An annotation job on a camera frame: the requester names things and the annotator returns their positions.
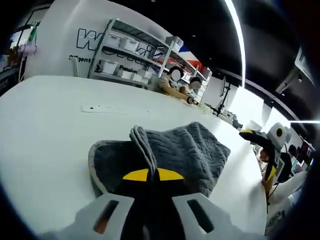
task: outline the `gray knitted blanket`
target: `gray knitted blanket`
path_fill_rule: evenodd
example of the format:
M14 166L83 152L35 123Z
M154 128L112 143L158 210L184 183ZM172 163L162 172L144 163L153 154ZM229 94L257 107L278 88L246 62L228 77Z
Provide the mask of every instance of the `gray knitted blanket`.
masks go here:
M126 174L149 168L182 175L193 193L209 196L230 150L203 125L192 122L168 131L135 126L131 141L104 140L89 151L89 170L102 193L112 193Z

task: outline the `black ceiling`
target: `black ceiling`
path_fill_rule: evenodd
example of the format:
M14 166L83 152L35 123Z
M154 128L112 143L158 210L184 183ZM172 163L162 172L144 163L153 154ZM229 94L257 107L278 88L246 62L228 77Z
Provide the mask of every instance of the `black ceiling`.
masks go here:
M179 36L205 66L241 75L241 54L235 26L223 0L114 0L153 20L168 32ZM233 0L245 45L246 78L278 97L301 120L318 116L319 100L310 96L317 88L298 75L285 90L276 88L295 67L300 47L294 29L270 0ZM268 101L263 92L250 87ZM286 112L283 114L293 119ZM307 126L313 139L315 129Z

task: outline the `ceiling light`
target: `ceiling light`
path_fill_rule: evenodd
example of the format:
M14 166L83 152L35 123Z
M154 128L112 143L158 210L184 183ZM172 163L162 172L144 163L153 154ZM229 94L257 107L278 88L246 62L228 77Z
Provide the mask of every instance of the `ceiling light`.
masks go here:
M236 34L238 36L239 45L240 45L240 53L241 53L241 61L242 61L242 87L245 87L246 81L246 54L245 54L245 41L244 36L242 34L240 20L238 18L235 6L232 0L224 0L234 23Z
M293 120L293 121L289 121L291 124L320 124L319 120Z

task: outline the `white table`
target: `white table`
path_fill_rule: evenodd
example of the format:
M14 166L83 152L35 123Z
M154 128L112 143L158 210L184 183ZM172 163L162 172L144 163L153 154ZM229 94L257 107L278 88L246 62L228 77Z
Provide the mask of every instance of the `white table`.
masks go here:
M125 114L84 113L102 104ZM64 76L36 76L0 98L0 179L36 233L61 229L95 199L89 148L99 140L129 140L134 125L164 131L198 121L231 149L210 200L234 225L264 233L266 200L249 143L228 123L196 106L145 89Z

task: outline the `shelf rack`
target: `shelf rack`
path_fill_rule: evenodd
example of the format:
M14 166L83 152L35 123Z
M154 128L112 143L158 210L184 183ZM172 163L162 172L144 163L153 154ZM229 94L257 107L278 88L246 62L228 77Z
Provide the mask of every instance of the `shelf rack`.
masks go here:
M104 45L103 43L105 42L105 38L106 38L106 36L108 36L108 34L111 31L123 33L124 35L127 35L129 37L134 37L134 38L140 40L141 42L145 42L145 43L153 46L154 49L151 53L150 58L147 58L145 56L139 55L135 52L132 52L132 51L120 48L120 47ZM102 57L101 54L105 51L108 51L108 52L120 53L120 54L123 54L126 56L130 56L131 58L134 58L136 60L144 62L146 69L148 69L148 67L150 67L150 66L155 66L156 68L159 68L159 72L157 75L158 77L161 77L161 75L163 74L164 71L165 72L169 71L169 69L166 68L166 64L167 64L168 59L172 58L176 62L178 62L182 66L182 68L187 69L192 74L193 77L197 76L202 81L208 81L198 71L199 66L197 66L197 67L192 66L179 53L176 53L173 51L173 46L174 46L173 41L172 41L171 45L168 45L165 42L163 42L162 40L160 40L159 38L141 30L138 27L132 26L126 22L123 22L123 21L117 19L117 18L113 18L108 21L107 26L106 26L105 30L103 31L102 36L98 42L98 45L94 51L93 59L90 64L87 77L88 78L100 77L100 78L106 78L106 79L110 79L110 80L114 80L114 81L117 81L117 80L119 80L120 82L122 81L121 77L95 72L96 66L99 63L99 61L102 59L105 59L105 57ZM163 59L162 64L159 62L153 61L154 54L157 50L164 54L164 59ZM132 82L132 84L135 84L135 85L139 85L139 84L141 86L143 85L143 83L139 83L139 82L128 80L128 79L124 79L123 82L127 82L127 83Z

